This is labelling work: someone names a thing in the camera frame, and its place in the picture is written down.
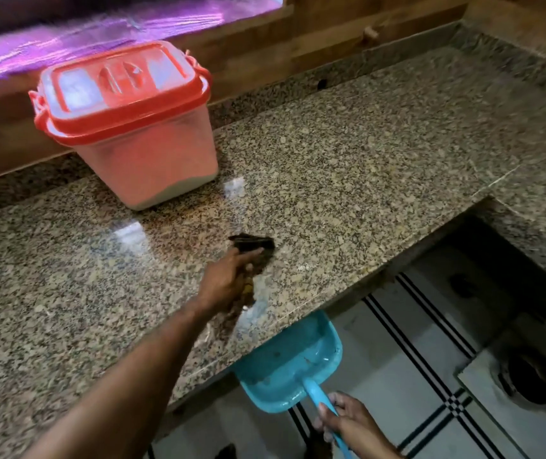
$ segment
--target translucent plastic container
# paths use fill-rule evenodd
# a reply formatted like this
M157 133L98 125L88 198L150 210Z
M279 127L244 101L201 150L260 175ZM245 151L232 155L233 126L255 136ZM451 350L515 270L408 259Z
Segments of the translucent plastic container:
M139 210L216 177L209 83L194 58L159 41L45 69L30 96L36 127Z

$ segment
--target forearm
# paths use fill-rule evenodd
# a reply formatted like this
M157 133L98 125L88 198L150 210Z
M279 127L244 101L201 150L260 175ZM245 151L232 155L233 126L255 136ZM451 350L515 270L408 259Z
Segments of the forearm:
M137 458L210 315L190 301L147 335L26 454L27 459Z

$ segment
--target purple plastic wrap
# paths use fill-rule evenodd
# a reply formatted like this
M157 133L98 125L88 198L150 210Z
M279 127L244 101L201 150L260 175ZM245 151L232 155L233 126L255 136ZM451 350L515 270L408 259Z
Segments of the purple plastic wrap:
M275 0L156 0L114 14L0 35L0 77L275 10Z

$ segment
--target dustpan handle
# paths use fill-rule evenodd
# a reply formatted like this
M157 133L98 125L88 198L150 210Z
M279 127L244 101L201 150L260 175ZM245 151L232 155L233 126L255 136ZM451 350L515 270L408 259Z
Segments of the dustpan handle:
M315 381L313 381L310 378L303 378L303 386L305 387L305 391L307 392L307 394L309 395L309 397L315 404L316 409L318 408L318 405L320 403L323 403L324 406L329 408L336 416L338 416L337 410L330 402L330 399L328 399L328 396L326 396L326 393L324 393L322 388L320 388L320 386L317 383L315 383ZM351 459L352 455L351 455L351 452L349 452L349 448L345 444L345 441L341 440L341 437L338 436L337 433L333 433L332 436L335 438L335 441L337 442L337 446L343 453L343 457L345 457L346 459Z

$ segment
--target red lid handle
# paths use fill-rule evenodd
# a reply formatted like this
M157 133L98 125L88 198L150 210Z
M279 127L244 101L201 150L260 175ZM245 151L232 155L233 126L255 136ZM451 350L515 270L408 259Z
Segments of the red lid handle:
M185 57L186 61L190 63L190 65L197 72L197 74L205 77L209 82L209 85L211 85L211 74L207 69L201 66L193 56L190 56L190 50L186 50Z
M33 90L29 91L29 98L31 98L31 104L35 110L35 118L33 119L35 128L45 132L48 127L46 122L48 121L48 115L50 113L46 99Z

